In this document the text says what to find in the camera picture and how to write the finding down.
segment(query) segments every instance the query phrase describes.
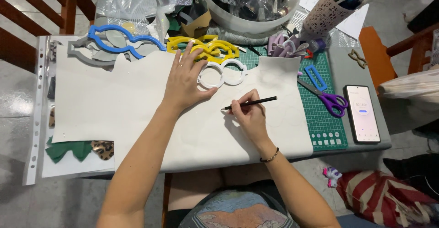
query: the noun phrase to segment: printed shirt graphic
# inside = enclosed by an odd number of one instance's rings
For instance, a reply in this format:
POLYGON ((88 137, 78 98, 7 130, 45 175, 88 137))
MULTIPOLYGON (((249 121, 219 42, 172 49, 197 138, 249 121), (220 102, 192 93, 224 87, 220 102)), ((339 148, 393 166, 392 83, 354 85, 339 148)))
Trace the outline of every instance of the printed shirt graphic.
POLYGON ((195 207, 179 228, 298 228, 281 212, 271 209, 260 195, 227 190, 195 207))

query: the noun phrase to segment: pencil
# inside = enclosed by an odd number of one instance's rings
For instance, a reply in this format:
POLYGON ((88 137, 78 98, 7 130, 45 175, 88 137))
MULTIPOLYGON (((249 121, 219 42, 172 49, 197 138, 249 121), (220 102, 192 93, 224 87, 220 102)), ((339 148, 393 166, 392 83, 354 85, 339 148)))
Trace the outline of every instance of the pencil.
MULTIPOLYGON (((277 96, 263 98, 263 99, 260 99, 260 100, 255 100, 255 101, 250 101, 250 102, 245 102, 245 103, 240 104, 240 106, 244 107, 244 106, 248 106, 248 105, 255 105, 255 104, 259 104, 259 103, 263 103, 263 102, 267 102, 267 101, 272 101, 272 100, 277 100, 277 96)), ((221 110, 225 111, 225 110, 230 110, 230 109, 232 109, 232 107, 228 106, 228 107, 222 108, 221 110)))

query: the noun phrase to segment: red striped cloth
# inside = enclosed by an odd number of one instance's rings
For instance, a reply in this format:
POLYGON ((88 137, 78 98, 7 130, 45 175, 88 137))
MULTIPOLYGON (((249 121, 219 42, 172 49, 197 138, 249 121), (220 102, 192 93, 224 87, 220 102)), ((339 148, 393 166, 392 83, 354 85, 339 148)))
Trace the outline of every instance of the red striped cloth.
POLYGON ((437 203, 381 171, 343 173, 337 183, 346 206, 362 218, 387 227, 428 224, 432 212, 427 204, 437 203))

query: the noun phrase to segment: hand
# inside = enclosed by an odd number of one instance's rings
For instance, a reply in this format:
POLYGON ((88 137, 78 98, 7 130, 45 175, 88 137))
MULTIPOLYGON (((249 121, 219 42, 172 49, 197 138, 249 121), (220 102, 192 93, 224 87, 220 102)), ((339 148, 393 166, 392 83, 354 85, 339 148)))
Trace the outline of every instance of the hand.
POLYGON ((270 141, 265 126, 265 107, 261 104, 241 107, 239 104, 259 99, 258 91, 253 89, 239 100, 232 100, 232 109, 227 111, 236 116, 247 137, 257 148, 270 141))
POLYGON ((194 63, 195 57, 201 54, 203 49, 196 49, 191 53, 192 45, 191 41, 187 44, 181 59, 181 51, 177 50, 162 101, 163 105, 171 105, 170 108, 178 113, 200 100, 212 97, 218 90, 217 87, 207 91, 200 91, 197 88, 198 75, 207 61, 194 63))

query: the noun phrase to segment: purple scissors handle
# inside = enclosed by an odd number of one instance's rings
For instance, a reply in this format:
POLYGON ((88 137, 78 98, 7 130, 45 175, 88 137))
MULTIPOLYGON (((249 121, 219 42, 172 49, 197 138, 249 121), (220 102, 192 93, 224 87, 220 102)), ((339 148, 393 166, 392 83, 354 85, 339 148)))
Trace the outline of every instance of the purple scissors handle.
POLYGON ((348 107, 348 101, 343 96, 322 92, 322 95, 319 95, 319 98, 331 115, 335 117, 342 117, 345 115, 345 108, 348 107), (335 113, 332 108, 338 110, 340 114, 335 113))

